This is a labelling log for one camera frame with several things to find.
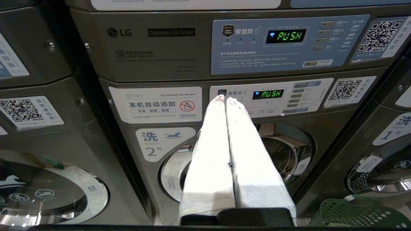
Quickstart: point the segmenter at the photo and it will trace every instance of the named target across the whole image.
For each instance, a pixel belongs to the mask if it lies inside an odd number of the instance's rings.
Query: screw
[[[51,48],[54,48],[54,47],[55,47],[55,45],[54,45],[54,43],[53,43],[52,41],[48,41],[47,44],[48,44],[48,46],[51,47]]]
[[[83,98],[79,98],[79,99],[77,100],[77,104],[79,104],[79,105],[82,105],[82,104],[84,104],[84,103],[85,103],[85,101],[84,101]]]

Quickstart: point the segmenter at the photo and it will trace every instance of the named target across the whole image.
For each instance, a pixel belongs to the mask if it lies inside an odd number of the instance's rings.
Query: horse icon
[[[164,134],[166,137],[166,139],[180,139],[180,138],[182,138],[180,135],[181,135],[181,133],[179,133],[179,132],[177,132],[176,134],[174,134],[174,135],[169,135],[169,134]]]
[[[15,175],[10,175],[6,178],[6,180],[0,180],[0,189],[2,188],[10,188],[10,187],[20,187],[25,185],[24,182],[18,182],[19,178]]]

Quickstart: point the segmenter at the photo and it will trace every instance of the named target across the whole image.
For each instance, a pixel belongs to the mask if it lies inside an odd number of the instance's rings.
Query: blue control panel label
[[[355,7],[411,3],[411,0],[291,0],[292,8]]]
[[[369,15],[214,20],[211,74],[339,67]]]
[[[411,17],[377,18],[371,23],[351,60],[358,62],[393,57],[410,33]]]

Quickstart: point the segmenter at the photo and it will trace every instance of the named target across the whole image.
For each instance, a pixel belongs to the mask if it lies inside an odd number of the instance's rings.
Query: green laundry basket
[[[349,197],[358,204],[367,205],[354,205],[346,199],[324,200],[309,226],[411,228],[411,222],[401,212],[383,207],[379,201],[367,197]]]

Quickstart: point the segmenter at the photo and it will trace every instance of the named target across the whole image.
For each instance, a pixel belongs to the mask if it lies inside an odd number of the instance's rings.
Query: stacked washer dryer
[[[319,165],[298,197],[300,223],[320,203],[359,194],[411,219],[411,49]]]
[[[214,96],[247,107],[294,195],[409,40],[411,1],[316,2],[66,0],[163,224]]]
[[[0,8],[0,224],[152,224],[48,3]]]

